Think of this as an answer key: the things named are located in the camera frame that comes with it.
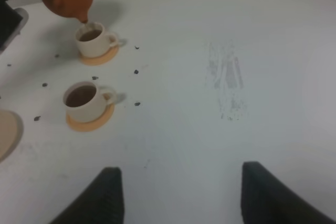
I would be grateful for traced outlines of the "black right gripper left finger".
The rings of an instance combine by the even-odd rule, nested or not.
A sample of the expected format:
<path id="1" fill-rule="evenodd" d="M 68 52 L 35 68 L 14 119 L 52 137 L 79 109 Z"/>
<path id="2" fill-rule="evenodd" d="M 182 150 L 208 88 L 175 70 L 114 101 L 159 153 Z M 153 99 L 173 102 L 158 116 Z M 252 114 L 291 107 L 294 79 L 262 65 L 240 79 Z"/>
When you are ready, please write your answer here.
<path id="1" fill-rule="evenodd" d="M 106 167 L 52 223 L 124 223 L 122 171 Z"/>

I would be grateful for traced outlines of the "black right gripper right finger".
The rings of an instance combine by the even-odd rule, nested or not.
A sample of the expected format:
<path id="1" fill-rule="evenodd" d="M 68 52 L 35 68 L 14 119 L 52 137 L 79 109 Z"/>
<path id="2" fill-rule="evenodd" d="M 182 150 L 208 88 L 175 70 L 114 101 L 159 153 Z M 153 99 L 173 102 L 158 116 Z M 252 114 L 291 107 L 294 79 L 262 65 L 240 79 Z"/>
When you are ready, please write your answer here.
<path id="1" fill-rule="evenodd" d="M 242 166 L 243 223 L 335 223 L 300 198 L 259 162 Z"/>

